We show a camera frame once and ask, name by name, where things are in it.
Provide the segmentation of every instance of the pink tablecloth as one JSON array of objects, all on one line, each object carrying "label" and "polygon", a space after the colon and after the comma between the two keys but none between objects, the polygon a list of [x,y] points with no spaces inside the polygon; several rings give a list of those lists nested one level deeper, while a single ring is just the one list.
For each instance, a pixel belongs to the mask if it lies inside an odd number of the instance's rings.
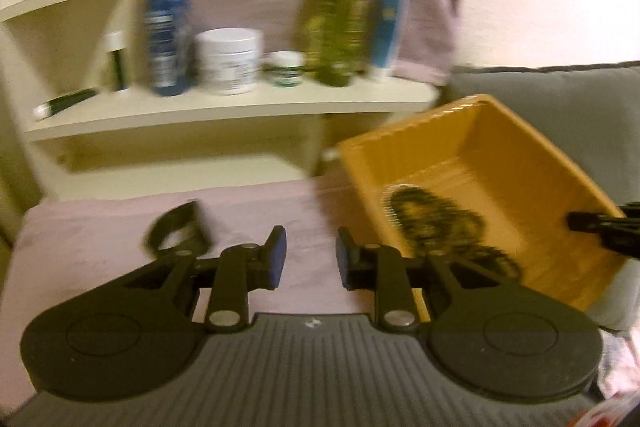
[{"label": "pink tablecloth", "polygon": [[[34,390],[20,361],[20,336],[49,307],[152,261],[142,248],[149,225],[166,210],[198,198],[206,209],[217,255],[229,245],[263,243],[274,225],[287,230],[280,288],[250,295],[252,312],[370,311],[372,294],[342,288],[335,232],[350,227],[374,242],[356,194],[333,176],[279,184],[197,190],[125,201],[44,203],[26,216],[0,305],[0,407],[12,410]],[[196,310],[202,320],[208,293]]]}]

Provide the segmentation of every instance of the gray pillow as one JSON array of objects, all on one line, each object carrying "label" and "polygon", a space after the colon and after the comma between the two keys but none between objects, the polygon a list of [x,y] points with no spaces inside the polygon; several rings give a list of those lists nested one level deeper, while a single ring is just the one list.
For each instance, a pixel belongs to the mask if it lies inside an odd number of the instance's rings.
[{"label": "gray pillow", "polygon": [[[488,93],[574,160],[616,203],[640,200],[640,62],[526,68],[458,67],[444,97]],[[628,330],[640,304],[640,263],[630,260],[590,311]]]}]

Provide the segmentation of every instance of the small jar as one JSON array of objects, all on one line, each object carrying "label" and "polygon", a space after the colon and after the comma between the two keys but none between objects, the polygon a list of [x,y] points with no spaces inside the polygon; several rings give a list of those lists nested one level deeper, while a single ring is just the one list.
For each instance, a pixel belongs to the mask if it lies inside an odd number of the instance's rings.
[{"label": "small jar", "polygon": [[291,87],[302,82],[305,55],[298,52],[274,52],[269,55],[269,77],[276,86]]},{"label": "small jar", "polygon": [[254,89],[262,57],[262,32],[219,28],[196,35],[200,83],[216,94]]}]

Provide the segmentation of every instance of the green bottle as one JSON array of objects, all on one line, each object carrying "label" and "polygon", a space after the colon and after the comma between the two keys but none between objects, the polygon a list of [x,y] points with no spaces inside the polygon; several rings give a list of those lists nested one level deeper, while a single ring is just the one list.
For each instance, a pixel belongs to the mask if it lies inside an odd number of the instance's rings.
[{"label": "green bottle", "polygon": [[344,87],[360,69],[368,0],[324,0],[316,24],[322,24],[317,79]]}]

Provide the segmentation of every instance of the orange plastic tray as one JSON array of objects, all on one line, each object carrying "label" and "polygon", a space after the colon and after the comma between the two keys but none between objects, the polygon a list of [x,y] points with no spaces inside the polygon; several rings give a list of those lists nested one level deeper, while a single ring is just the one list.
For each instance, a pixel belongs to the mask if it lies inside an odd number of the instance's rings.
[{"label": "orange plastic tray", "polygon": [[384,208],[385,189],[402,183],[481,214],[483,243],[520,264],[525,286],[579,310],[594,303],[625,262],[601,248],[596,235],[569,232],[565,225],[571,210],[622,216],[619,208],[564,153],[489,95],[345,140],[339,149],[380,241],[405,256],[413,253]]}]

